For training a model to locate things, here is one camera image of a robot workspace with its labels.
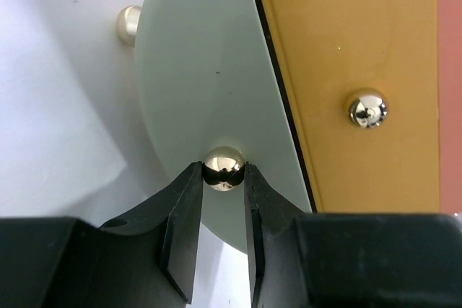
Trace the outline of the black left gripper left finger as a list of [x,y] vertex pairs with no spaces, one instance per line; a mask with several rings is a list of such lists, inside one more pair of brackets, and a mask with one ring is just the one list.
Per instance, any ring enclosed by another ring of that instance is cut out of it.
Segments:
[[1,220],[3,307],[184,307],[192,300],[201,164],[96,227],[71,217]]

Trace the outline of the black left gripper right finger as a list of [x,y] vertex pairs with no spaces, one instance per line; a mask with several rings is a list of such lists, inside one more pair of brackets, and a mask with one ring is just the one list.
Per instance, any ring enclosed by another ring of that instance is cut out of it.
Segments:
[[244,174],[253,307],[459,307],[461,223],[441,214],[306,214]]

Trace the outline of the green drawer with gold knob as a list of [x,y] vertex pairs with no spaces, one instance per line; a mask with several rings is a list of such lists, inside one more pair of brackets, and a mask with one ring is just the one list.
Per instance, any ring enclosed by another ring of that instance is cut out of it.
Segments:
[[228,146],[296,207],[311,210],[255,0],[144,0],[134,61],[142,118],[168,178]]

